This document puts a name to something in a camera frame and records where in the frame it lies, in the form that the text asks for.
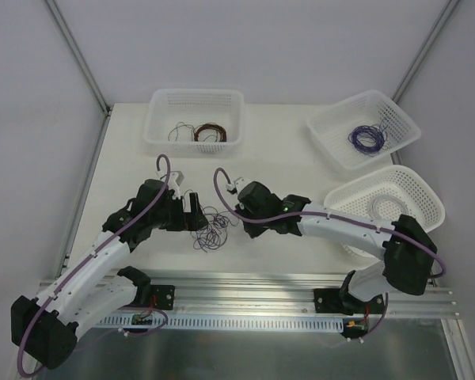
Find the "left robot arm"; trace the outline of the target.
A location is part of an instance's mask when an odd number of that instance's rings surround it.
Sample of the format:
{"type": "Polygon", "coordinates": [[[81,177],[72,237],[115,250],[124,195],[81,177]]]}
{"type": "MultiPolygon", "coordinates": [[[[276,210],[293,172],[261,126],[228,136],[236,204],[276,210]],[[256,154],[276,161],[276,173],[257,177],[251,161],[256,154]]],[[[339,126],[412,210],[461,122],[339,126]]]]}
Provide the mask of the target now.
{"type": "Polygon", "coordinates": [[[127,266],[101,289],[96,286],[153,230],[197,231],[207,226],[197,193],[185,199],[161,180],[146,180],[136,197],[111,214],[96,240],[74,267],[33,298],[17,298],[10,309],[11,340],[19,348],[17,365],[29,354],[48,370],[64,363],[96,323],[121,307],[170,310],[163,287],[127,266]]]}

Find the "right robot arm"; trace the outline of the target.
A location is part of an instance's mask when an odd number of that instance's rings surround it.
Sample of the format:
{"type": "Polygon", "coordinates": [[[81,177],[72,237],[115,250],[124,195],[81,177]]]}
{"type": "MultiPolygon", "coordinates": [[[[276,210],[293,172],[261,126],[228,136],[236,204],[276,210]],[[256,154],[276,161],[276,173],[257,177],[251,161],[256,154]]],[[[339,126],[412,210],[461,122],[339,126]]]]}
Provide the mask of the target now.
{"type": "Polygon", "coordinates": [[[262,183],[243,178],[227,185],[226,190],[237,197],[234,210],[251,238],[267,230],[326,238],[376,258],[375,264],[350,271],[340,288],[323,291],[325,309],[359,314],[379,295],[400,291],[420,296],[425,292],[437,248],[415,218],[400,215],[391,221],[355,217],[302,196],[280,199],[262,183]]]}

